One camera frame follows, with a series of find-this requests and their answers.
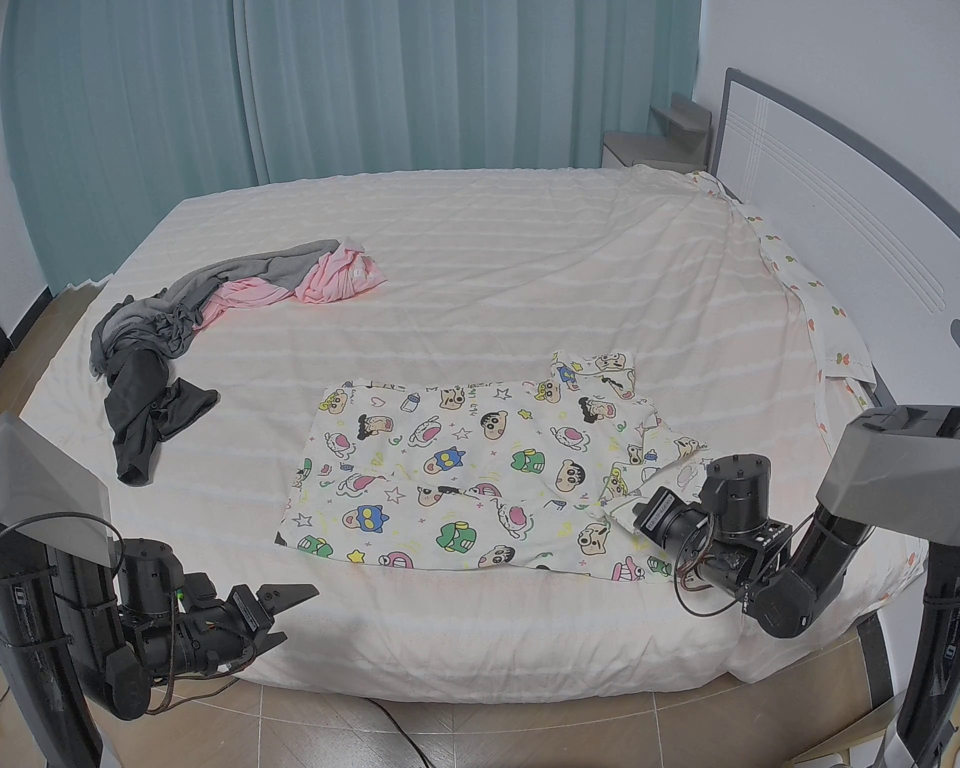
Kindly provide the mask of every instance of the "bed sheet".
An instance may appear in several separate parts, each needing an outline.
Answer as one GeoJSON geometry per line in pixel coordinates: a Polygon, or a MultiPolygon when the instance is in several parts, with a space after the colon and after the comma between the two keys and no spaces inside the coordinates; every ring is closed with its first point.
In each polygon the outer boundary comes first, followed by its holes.
{"type": "Polygon", "coordinates": [[[492,703],[676,690],[724,671],[752,681],[839,636],[919,568],[915,540],[877,531],[813,627],[776,640],[737,612],[683,613],[667,584],[359,567],[273,544],[325,386],[523,380],[556,348],[635,350],[636,388],[673,428],[717,455],[765,453],[771,514],[798,523],[811,510],[829,456],[803,309],[729,202],[642,166],[361,175],[185,201],[90,305],[23,418],[108,485],[125,534],[169,542],[221,593],[317,585],[279,618],[290,639],[244,673],[265,684],[492,703]],[[200,333],[174,375],[221,402],[160,447],[150,486],[118,483],[107,385],[87,370],[105,312],[223,258],[346,236],[388,282],[336,304],[233,310],[200,333]]]}

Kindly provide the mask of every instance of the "curtain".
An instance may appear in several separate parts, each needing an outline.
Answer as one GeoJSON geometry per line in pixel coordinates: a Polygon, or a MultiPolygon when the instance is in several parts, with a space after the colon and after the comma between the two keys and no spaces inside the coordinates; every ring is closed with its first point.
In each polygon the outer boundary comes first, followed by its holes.
{"type": "Polygon", "coordinates": [[[590,167],[689,96],[700,0],[12,0],[14,185],[51,288],[186,197],[424,168],[590,167]]]}

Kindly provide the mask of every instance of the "bed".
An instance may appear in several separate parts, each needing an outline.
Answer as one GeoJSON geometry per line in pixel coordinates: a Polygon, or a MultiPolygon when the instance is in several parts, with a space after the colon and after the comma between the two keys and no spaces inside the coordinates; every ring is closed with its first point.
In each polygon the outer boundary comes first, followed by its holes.
{"type": "MultiPolygon", "coordinates": [[[[752,98],[759,85],[743,87],[752,98]]],[[[725,110],[728,123],[735,108],[725,110]]],[[[734,180],[730,199],[693,177],[638,166],[361,175],[184,201],[90,305],[23,419],[107,483],[122,531],[169,542],[221,591],[317,585],[319,598],[280,618],[290,639],[244,673],[252,681],[495,703],[677,690],[725,671],[761,679],[895,596],[921,572],[924,543],[877,531],[841,596],[793,640],[764,635],[738,612],[690,616],[667,584],[508,566],[357,566],[273,544],[325,386],[520,380],[557,348],[635,350],[636,389],[671,427],[715,455],[768,455],[772,515],[799,523],[829,462],[824,422],[838,433],[862,403],[842,378],[818,389],[807,313],[771,269],[776,255],[761,252],[763,242],[790,243],[806,261],[815,244],[802,229],[777,229],[791,215],[782,190],[770,200],[744,191],[744,178],[762,186],[765,166],[749,141],[739,154],[735,134],[727,126],[714,169],[734,180]],[[751,177],[737,176],[744,167],[751,177]],[[221,402],[159,449],[151,485],[118,483],[107,387],[87,369],[90,332],[107,310],[203,264],[345,236],[363,243],[388,282],[337,304],[233,311],[203,331],[174,372],[218,389],[221,402]]],[[[824,264],[810,257],[808,266],[833,288],[824,264]]],[[[838,295],[849,292],[834,276],[838,295]]],[[[699,608],[719,599],[691,598],[699,608]]]]}

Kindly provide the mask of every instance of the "bed frame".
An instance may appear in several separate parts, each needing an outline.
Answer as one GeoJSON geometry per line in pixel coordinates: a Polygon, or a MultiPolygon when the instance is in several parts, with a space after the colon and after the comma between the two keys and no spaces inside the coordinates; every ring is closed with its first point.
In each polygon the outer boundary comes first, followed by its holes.
{"type": "Polygon", "coordinates": [[[737,69],[710,172],[843,302],[881,404],[960,403],[960,211],[863,136],[737,69]]]}

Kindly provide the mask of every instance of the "tiled floor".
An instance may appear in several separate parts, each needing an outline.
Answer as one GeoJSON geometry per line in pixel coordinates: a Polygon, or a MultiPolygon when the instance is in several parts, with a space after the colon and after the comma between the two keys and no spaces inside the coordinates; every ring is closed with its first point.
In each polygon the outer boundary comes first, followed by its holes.
{"type": "MultiPolygon", "coordinates": [[[[58,297],[0,366],[0,410],[19,412],[96,295],[58,297]]],[[[210,684],[178,684],[188,696],[210,684]]],[[[6,683],[0,677],[0,691],[6,683]]],[[[680,693],[638,693],[550,705],[383,702],[435,768],[777,768],[870,709],[863,654],[851,631],[766,680],[725,675],[680,693]]],[[[168,768],[419,766],[369,702],[239,682],[214,699],[123,723],[94,717],[127,765],[168,768]]],[[[0,768],[44,763],[13,696],[0,705],[0,768]]]]}

